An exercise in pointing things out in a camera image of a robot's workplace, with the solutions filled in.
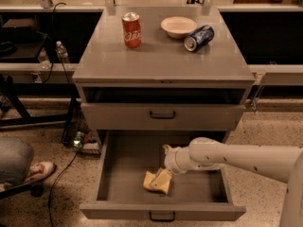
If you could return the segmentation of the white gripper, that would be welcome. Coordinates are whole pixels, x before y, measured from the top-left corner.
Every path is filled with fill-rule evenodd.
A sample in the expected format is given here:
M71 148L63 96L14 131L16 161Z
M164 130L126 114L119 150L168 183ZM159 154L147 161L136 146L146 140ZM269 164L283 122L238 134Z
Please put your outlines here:
M172 174L185 174L190 170L188 147L172 148L170 145L165 144L162 146L162 149L165 151L165 168L160 168L157 171L149 184L151 189L168 189Z

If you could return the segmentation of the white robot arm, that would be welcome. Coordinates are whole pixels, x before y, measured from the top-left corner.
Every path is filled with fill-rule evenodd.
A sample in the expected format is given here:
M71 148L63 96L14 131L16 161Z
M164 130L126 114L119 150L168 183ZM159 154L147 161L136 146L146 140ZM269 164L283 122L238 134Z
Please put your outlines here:
M166 194L174 175L234 166L287 184L279 227L303 227L303 148L228 145L198 137L186 147L165 144L163 149L164 166L146 173L145 189Z

